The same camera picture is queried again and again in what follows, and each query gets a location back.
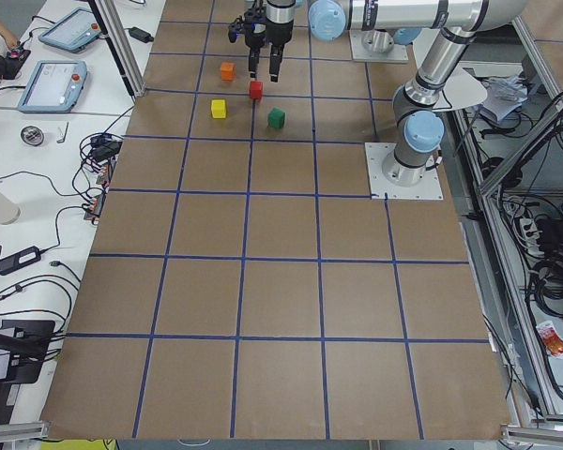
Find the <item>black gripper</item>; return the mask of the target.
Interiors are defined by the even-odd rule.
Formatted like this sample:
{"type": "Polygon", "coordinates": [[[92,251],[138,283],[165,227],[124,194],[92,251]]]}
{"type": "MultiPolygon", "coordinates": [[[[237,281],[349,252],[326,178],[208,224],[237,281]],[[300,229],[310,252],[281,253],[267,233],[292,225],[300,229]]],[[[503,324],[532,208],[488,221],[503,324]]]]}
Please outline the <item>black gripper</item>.
{"type": "Polygon", "coordinates": [[[284,44],[292,36],[294,25],[293,1],[246,1],[246,10],[227,27],[231,43],[244,38],[249,52],[249,75],[257,78],[261,49],[272,42],[269,52],[269,78],[279,81],[284,44]]]}

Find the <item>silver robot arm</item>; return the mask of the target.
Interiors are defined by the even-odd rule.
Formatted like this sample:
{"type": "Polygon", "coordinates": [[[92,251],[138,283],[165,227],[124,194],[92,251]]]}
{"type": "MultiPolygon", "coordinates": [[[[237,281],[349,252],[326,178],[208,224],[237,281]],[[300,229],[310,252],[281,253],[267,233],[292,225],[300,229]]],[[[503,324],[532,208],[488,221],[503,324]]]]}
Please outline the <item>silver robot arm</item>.
{"type": "Polygon", "coordinates": [[[445,84],[477,32],[496,29],[516,18],[524,1],[311,1],[309,27],[323,41],[357,29],[427,28],[437,35],[415,76],[394,94],[398,141],[382,163],[389,182],[417,184],[430,155],[439,149],[445,128],[434,112],[445,84]]]}

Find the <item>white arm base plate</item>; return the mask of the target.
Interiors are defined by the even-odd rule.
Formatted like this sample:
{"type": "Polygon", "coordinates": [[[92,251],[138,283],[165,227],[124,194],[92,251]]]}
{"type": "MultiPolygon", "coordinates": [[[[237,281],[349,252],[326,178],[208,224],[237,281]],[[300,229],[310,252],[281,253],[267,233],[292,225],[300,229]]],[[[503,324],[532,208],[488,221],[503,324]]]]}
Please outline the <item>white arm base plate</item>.
{"type": "Polygon", "coordinates": [[[406,64],[409,60],[406,46],[396,43],[388,32],[351,30],[349,38],[354,61],[406,64]]]}
{"type": "Polygon", "coordinates": [[[409,169],[394,157],[394,142],[366,142],[370,195],[376,200],[442,201],[443,192],[434,158],[409,169]]]}

